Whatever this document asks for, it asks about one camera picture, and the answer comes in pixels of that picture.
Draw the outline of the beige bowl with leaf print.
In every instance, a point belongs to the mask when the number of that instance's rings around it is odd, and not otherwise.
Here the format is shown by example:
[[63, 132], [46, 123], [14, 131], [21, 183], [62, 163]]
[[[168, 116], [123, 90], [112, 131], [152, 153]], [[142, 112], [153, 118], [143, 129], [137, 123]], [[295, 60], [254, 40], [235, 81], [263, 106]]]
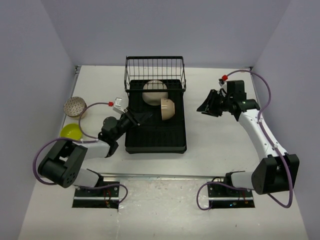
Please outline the beige bowl with leaf print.
[[175, 103], [169, 98], [161, 98], [160, 108], [163, 121], [171, 119], [176, 113]]

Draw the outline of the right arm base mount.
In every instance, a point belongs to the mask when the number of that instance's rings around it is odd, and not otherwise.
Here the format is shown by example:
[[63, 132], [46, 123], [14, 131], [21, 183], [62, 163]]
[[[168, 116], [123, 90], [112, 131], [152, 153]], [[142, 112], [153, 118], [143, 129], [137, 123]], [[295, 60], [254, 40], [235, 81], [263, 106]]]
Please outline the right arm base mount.
[[211, 209], [255, 208], [250, 190], [234, 190], [219, 184], [209, 184], [207, 193]]

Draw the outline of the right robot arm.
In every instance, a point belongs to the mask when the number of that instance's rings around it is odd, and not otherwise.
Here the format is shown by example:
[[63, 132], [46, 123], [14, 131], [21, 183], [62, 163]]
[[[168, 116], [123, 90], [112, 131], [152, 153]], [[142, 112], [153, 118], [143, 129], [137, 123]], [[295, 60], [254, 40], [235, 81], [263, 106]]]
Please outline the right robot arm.
[[220, 117], [229, 112], [247, 132], [259, 157], [253, 172], [230, 172], [223, 191], [233, 197], [241, 189], [254, 190], [259, 195], [288, 191], [294, 187], [299, 158], [289, 154], [276, 140], [260, 113], [254, 99], [248, 99], [243, 80], [219, 80], [220, 89], [210, 90], [198, 112]]

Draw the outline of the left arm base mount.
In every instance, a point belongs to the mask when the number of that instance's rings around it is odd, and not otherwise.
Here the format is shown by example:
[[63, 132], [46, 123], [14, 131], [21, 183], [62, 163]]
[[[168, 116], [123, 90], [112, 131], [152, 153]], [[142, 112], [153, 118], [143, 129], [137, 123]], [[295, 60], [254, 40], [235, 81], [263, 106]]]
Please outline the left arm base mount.
[[113, 186], [99, 190], [76, 188], [72, 208], [118, 209], [120, 187]]

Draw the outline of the yellow-green bowl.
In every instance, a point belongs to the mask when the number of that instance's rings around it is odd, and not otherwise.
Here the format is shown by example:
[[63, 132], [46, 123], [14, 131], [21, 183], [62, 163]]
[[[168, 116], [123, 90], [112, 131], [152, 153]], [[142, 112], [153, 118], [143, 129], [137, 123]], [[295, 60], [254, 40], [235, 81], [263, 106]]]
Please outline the yellow-green bowl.
[[79, 141], [82, 139], [83, 134], [79, 128], [79, 125], [77, 123], [70, 123], [65, 125], [62, 130], [60, 131], [61, 138], [70, 138], [76, 141]]

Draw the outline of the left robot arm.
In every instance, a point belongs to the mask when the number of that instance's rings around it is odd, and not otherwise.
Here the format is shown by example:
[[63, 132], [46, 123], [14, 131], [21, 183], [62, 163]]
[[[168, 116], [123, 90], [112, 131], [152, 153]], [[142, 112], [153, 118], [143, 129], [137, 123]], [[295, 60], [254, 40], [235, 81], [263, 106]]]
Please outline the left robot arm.
[[117, 150], [118, 139], [128, 130], [142, 125], [153, 115], [152, 112], [136, 112], [126, 108], [117, 119], [109, 116], [103, 120], [101, 131], [95, 140], [74, 140], [58, 137], [46, 143], [33, 159], [32, 171], [35, 178], [48, 186], [63, 188], [77, 186], [92, 196], [103, 193], [101, 175], [82, 168], [84, 160], [109, 158]]

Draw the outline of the blue patterned bowl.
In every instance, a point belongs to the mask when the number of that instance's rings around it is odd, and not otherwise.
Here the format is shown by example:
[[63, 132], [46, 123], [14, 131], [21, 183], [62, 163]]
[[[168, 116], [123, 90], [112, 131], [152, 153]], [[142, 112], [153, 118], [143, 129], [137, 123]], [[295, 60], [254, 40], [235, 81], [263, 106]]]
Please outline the blue patterned bowl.
[[87, 107], [85, 100], [79, 96], [69, 98], [63, 105], [64, 113], [73, 119], [78, 119]]

